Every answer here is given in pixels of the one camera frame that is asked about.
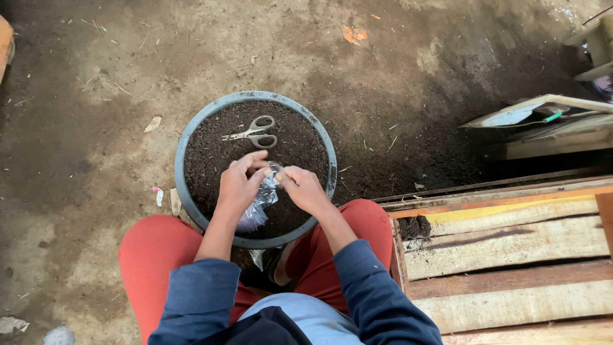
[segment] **scissors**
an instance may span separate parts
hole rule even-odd
[[[257,122],[263,118],[269,119],[271,121],[271,124],[265,125],[265,126],[258,126]],[[226,140],[236,140],[236,139],[248,138],[248,139],[251,139],[251,143],[258,149],[263,149],[263,150],[272,149],[276,145],[275,135],[272,135],[272,134],[251,135],[251,133],[265,131],[274,125],[275,125],[275,119],[272,116],[263,115],[260,117],[256,117],[256,119],[251,122],[249,129],[247,131],[244,131],[238,134],[229,134],[227,136],[222,136],[221,140],[226,141]],[[260,145],[259,143],[259,141],[262,139],[273,139],[274,141],[272,144],[264,146],[264,145]]]

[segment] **clear plastic bag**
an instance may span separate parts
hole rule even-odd
[[[276,188],[279,182],[275,179],[275,175],[283,168],[279,163],[269,162],[272,170],[268,176],[260,184],[257,191],[256,199],[251,203],[251,206],[243,213],[238,221],[236,233],[250,233],[257,230],[257,227],[264,225],[268,220],[264,209],[274,204],[279,200],[276,195]]]

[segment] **sleeve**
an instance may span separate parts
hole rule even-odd
[[[409,301],[363,239],[334,255],[360,340],[371,344],[440,344],[438,327]]]
[[[227,328],[239,275],[235,263],[218,259],[172,270],[162,318],[147,344],[187,345]]]

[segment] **concrete floor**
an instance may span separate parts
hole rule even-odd
[[[602,8],[599,0],[3,4],[19,35],[0,88],[0,316],[31,325],[0,343],[38,344],[62,324],[78,344],[140,343],[117,248],[138,219],[170,212],[151,188],[174,187],[177,139],[212,100],[255,89],[302,103],[326,123],[339,168],[370,164],[345,179],[366,197],[390,194],[364,190],[379,180],[398,192],[413,182],[448,187],[480,173],[460,154],[471,148],[457,125],[507,99],[589,96],[571,78],[576,54],[560,42]],[[342,24],[368,39],[349,44]],[[252,55],[255,65],[241,69]],[[161,126],[143,134],[155,115]],[[337,190],[340,201],[351,198]]]

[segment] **red pants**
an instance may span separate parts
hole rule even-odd
[[[392,232],[385,211],[369,200],[354,200],[339,208],[358,238],[366,239],[389,270]],[[186,222],[169,215],[140,220],[126,233],[119,248],[121,277],[134,308],[143,344],[157,327],[168,292],[169,272],[194,261],[202,236]],[[287,275],[301,277],[294,292],[304,293],[347,314],[347,303],[328,240],[316,225],[296,241],[287,265]],[[230,323],[236,322],[259,297],[238,283]]]

